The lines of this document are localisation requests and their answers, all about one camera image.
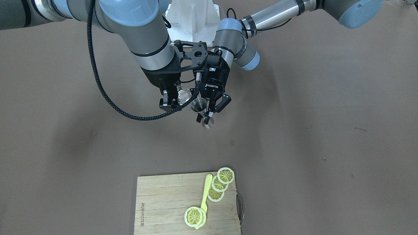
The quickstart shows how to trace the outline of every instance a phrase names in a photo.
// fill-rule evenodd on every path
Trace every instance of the wood grain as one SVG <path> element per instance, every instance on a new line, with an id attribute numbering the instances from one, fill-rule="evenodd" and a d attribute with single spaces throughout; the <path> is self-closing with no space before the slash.
<path id="1" fill-rule="evenodd" d="M 235 181 L 221 201 L 207 199 L 203 227 L 196 230 L 185 224 L 186 210 L 200 206 L 207 174 L 216 172 L 138 177 L 134 235 L 241 235 Z"/>

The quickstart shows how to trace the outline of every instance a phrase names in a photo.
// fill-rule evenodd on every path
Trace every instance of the robotic arm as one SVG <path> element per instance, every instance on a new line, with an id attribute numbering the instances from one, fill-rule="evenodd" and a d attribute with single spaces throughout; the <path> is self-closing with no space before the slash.
<path id="1" fill-rule="evenodd" d="M 205 42 L 172 41 L 161 16 L 168 0 L 98 0 L 94 3 L 92 24 L 123 38 L 150 83 L 160 89 L 161 109 L 177 111 L 191 102 L 192 110 L 198 113 L 197 122 L 209 128 L 214 123 L 214 113 L 221 112 L 231 102 L 225 87 L 232 63 L 252 70 L 260 61 L 248 38 L 317 9 L 324 9 L 347 28 L 356 28 L 379 11 L 382 1 L 280 0 L 241 20 L 223 19 L 210 51 Z M 68 18 L 87 22 L 90 3 L 90 0 L 2 0 L 0 29 Z M 191 65 L 181 67 L 183 60 L 191 60 Z M 181 86 L 180 76 L 188 70 L 196 78 L 196 90 L 193 90 L 195 99 L 185 103 L 191 96 Z"/>

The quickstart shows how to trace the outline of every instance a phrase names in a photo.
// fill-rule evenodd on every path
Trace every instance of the lemon slice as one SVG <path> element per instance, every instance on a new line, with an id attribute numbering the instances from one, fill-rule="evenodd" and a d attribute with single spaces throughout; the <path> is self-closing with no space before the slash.
<path id="1" fill-rule="evenodd" d="M 234 171 L 229 167 L 222 167 L 219 169 L 217 176 L 219 182 L 223 184 L 229 184 L 234 181 L 235 178 Z"/>
<path id="2" fill-rule="evenodd" d="M 199 208 L 198 207 L 198 209 L 200 210 L 200 212 L 202 213 L 202 215 L 203 215 L 203 219 L 202 219 L 202 221 L 195 227 L 196 229 L 199 229 L 200 227 L 202 227 L 205 223 L 206 223 L 206 213 L 205 213 L 205 211 L 203 211 L 203 209 L 202 208 Z"/>
<path id="3" fill-rule="evenodd" d="M 219 202 L 222 198 L 224 198 L 225 192 L 217 192 L 214 188 L 210 187 L 208 198 L 213 202 Z"/>
<path id="4" fill-rule="evenodd" d="M 198 207 L 189 207 L 184 213 L 184 222 L 190 227 L 196 227 L 203 221 L 203 214 Z"/>
<path id="5" fill-rule="evenodd" d="M 228 188 L 229 184 L 223 184 L 219 181 L 218 177 L 213 177 L 212 188 L 217 192 L 223 192 Z"/>

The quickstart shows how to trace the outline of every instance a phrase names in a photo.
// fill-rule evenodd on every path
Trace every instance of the lime slice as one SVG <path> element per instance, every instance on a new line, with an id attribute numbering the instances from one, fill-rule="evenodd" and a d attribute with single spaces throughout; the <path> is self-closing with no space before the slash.
<path id="1" fill-rule="evenodd" d="M 217 192 L 214 188 L 210 187 L 208 198 L 213 202 L 219 202 L 222 198 L 224 198 L 225 192 Z"/>
<path id="2" fill-rule="evenodd" d="M 212 188 L 217 192 L 223 192 L 228 188 L 228 184 L 223 184 L 219 181 L 218 177 L 213 177 Z"/>
<path id="3" fill-rule="evenodd" d="M 202 211 L 198 207 L 189 207 L 184 213 L 184 222 L 190 227 L 196 227 L 203 220 Z"/>
<path id="4" fill-rule="evenodd" d="M 219 169 L 217 176 L 219 182 L 223 184 L 229 184 L 232 181 L 234 181 L 235 178 L 234 171 L 229 167 L 222 167 L 221 169 Z"/>
<path id="5" fill-rule="evenodd" d="M 202 215 L 203 215 L 203 219 L 202 219 L 202 221 L 195 227 L 196 229 L 199 229 L 200 227 L 202 227 L 205 223 L 206 223 L 206 213 L 205 213 L 205 211 L 203 211 L 203 209 L 202 208 L 199 208 L 199 210 L 200 210 L 200 212 L 202 213 Z"/>

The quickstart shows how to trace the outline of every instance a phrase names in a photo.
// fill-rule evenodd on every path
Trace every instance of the braided black cable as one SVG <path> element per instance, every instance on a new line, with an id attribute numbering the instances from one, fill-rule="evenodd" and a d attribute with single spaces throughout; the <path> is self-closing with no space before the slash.
<path id="1" fill-rule="evenodd" d="M 87 43 L 89 46 L 89 54 L 90 54 L 90 61 L 92 63 L 92 68 L 93 68 L 93 73 L 94 73 L 94 77 L 96 79 L 96 83 L 97 86 L 100 90 L 100 93 L 103 95 L 104 99 L 109 103 L 109 105 L 116 110 L 118 113 L 122 114 L 123 116 L 130 118 L 130 119 L 134 119 L 134 120 L 139 120 L 139 121 L 151 121 L 151 120 L 156 120 L 156 119 L 160 119 L 163 117 L 166 117 L 170 114 L 173 114 L 177 111 L 180 111 L 183 107 L 186 107 L 188 104 L 190 104 L 194 99 L 197 98 L 197 95 L 199 94 L 199 85 L 200 82 L 196 82 L 196 87 L 193 90 L 193 94 L 192 97 L 186 101 L 186 103 L 184 103 L 183 105 L 179 105 L 177 108 L 168 111 L 166 113 L 157 115 L 157 116 L 153 116 L 153 117 L 138 117 L 138 116 L 134 116 L 131 115 L 125 111 L 123 111 L 122 109 L 120 109 L 110 98 L 109 96 L 106 94 L 105 90 L 103 89 L 102 83 L 100 81 L 99 78 L 99 73 L 97 71 L 97 66 L 96 66 L 96 60 L 94 59 L 94 52 L 93 52 L 93 40 L 92 40 L 92 19 L 93 19 L 93 11 L 94 11 L 94 4 L 95 4 L 95 0 L 91 0 L 90 1 L 90 7 L 89 7 L 89 14 L 88 14 L 88 18 L 87 18 Z"/>

